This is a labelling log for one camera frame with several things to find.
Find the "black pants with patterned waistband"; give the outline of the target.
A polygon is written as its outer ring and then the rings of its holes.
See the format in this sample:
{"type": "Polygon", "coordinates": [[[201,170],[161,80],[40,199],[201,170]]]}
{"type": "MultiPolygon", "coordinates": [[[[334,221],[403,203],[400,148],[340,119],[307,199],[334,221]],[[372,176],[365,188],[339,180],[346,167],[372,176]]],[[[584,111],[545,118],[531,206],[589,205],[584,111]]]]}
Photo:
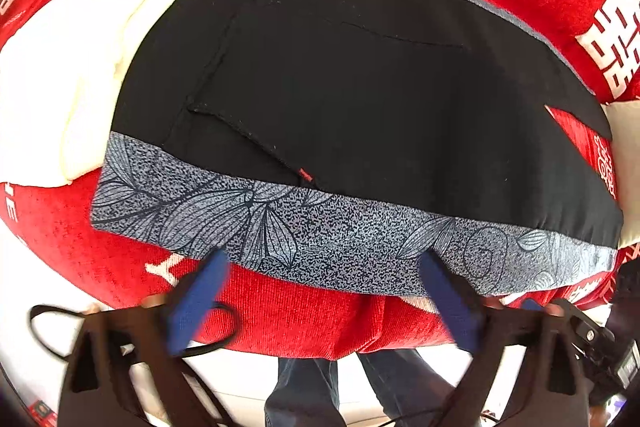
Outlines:
{"type": "Polygon", "coordinates": [[[482,294],[612,269],[623,213],[566,131],[611,135],[562,57],[476,0],[176,0],[117,100],[92,225],[354,293],[482,294]]]}

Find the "person's blue jeans legs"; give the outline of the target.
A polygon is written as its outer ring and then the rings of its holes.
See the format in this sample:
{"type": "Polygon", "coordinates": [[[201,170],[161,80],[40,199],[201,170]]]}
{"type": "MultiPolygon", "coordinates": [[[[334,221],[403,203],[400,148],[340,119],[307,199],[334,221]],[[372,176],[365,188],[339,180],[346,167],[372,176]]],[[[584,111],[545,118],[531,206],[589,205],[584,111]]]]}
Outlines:
{"type": "Polygon", "coordinates": [[[361,374],[342,376],[337,361],[278,360],[278,378],[264,406],[267,426],[346,426],[342,399],[369,395],[391,426],[427,426],[454,386],[414,349],[359,353],[361,374]]]}

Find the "beige pillow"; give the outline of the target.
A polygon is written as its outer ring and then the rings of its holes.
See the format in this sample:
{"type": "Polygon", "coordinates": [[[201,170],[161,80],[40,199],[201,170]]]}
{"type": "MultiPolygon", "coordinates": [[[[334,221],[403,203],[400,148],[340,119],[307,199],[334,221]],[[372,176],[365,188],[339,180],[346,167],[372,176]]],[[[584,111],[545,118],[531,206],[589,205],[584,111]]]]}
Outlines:
{"type": "Polygon", "coordinates": [[[639,242],[640,236],[640,101],[603,106],[612,132],[613,161],[623,226],[618,247],[639,242]]]}

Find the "white cloth on bed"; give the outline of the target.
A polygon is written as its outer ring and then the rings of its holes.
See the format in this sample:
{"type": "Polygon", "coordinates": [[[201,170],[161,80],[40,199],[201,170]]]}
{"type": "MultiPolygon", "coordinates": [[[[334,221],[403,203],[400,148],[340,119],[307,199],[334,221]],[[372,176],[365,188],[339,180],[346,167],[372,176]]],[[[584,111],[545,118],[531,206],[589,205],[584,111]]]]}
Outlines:
{"type": "Polygon", "coordinates": [[[102,165],[146,33],[175,0],[52,0],[1,50],[1,178],[72,183],[102,165]]]}

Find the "red blanket with white characters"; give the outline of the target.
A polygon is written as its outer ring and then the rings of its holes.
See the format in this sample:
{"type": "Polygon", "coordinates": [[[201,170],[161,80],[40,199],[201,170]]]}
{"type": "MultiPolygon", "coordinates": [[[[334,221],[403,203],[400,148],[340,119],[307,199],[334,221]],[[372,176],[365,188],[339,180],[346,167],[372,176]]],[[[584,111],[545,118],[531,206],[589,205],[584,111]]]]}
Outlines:
{"type": "MultiPolygon", "coordinates": [[[[2,0],[1,49],[51,1],[2,0]]],[[[476,1],[513,16],[546,40],[602,110],[605,103],[625,100],[638,92],[639,0],[476,1]]],[[[562,116],[559,123],[618,204],[612,132],[608,139],[602,139],[573,117],[562,116]]],[[[1,178],[1,218],[50,268],[104,303],[125,308],[146,296],[169,291],[198,269],[204,257],[192,259],[96,229],[91,208],[104,159],[105,155],[99,168],[57,187],[18,185],[1,178]]],[[[618,267],[619,249],[617,244],[612,269],[573,285],[489,296],[533,297],[542,303],[560,294],[586,298],[594,285],[618,267]]],[[[214,312],[198,338],[211,343],[230,335],[236,351],[329,359],[354,352],[444,343],[447,335],[442,322],[431,310],[413,306],[416,297],[299,284],[231,260],[230,280],[221,299],[239,311],[242,323],[234,326],[227,314],[214,312]]]]}

